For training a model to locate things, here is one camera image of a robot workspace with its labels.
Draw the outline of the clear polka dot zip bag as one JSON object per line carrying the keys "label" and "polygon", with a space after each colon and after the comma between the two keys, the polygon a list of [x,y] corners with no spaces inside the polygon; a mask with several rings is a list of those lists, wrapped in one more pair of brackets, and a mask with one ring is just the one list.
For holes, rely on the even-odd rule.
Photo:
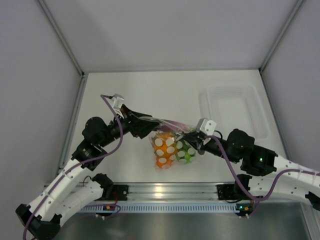
{"label": "clear polka dot zip bag", "polygon": [[174,164],[186,165],[197,159],[197,151],[183,137],[196,128],[177,121],[142,116],[141,120],[157,123],[149,140],[158,169],[169,169]]}

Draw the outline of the purple fake eggplant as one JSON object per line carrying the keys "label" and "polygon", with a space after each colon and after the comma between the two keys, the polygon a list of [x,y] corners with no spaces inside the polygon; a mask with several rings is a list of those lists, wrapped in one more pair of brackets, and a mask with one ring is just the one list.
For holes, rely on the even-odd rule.
{"label": "purple fake eggplant", "polygon": [[195,127],[181,122],[161,119],[159,125],[155,128],[156,131],[162,132],[183,132],[189,133],[195,130]]}

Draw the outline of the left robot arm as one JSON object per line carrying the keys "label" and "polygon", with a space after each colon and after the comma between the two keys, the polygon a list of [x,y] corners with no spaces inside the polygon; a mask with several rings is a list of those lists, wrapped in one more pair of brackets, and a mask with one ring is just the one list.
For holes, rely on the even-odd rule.
{"label": "left robot arm", "polygon": [[30,233],[35,240],[52,240],[87,204],[100,198],[109,199],[114,183],[103,173],[95,175],[82,189],[73,190],[104,158],[120,148],[125,134],[143,139],[160,125],[151,116],[134,112],[125,105],[110,110],[114,119],[106,124],[100,117],[90,118],[82,132],[82,142],[63,170],[37,198],[17,207],[15,213],[24,226],[23,239]]}

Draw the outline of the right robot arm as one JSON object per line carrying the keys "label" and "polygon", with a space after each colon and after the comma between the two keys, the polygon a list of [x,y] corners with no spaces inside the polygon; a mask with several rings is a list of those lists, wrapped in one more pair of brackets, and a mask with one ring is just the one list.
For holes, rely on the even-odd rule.
{"label": "right robot arm", "polygon": [[256,145],[255,139],[244,131],[236,128],[227,139],[199,131],[179,138],[200,155],[210,153],[225,160],[235,180],[233,192],[237,198],[266,201],[278,197],[320,209],[319,171]]}

